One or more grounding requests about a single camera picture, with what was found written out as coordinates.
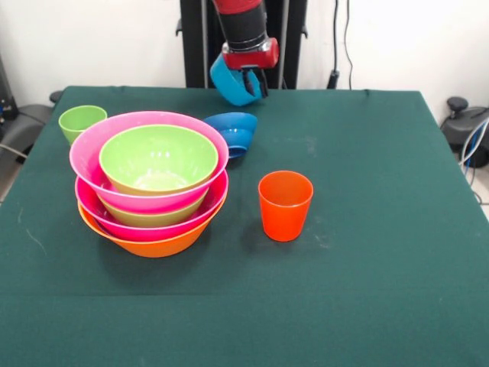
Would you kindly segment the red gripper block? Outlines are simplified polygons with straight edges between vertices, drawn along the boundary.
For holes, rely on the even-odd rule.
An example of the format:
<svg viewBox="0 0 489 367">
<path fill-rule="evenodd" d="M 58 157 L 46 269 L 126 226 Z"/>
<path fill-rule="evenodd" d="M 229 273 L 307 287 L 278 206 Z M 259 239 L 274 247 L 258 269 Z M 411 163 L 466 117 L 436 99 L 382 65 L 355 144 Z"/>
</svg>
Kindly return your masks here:
<svg viewBox="0 0 489 367">
<path fill-rule="evenodd" d="M 230 70 L 242 70 L 245 90 L 252 96 L 268 97 L 267 77 L 263 69 L 271 69 L 277 65 L 280 56 L 278 41 L 269 37 L 257 47 L 250 50 L 232 50 L 228 43 L 222 45 L 222 56 Z M 255 75 L 259 82 L 258 88 L 254 86 Z"/>
</svg>

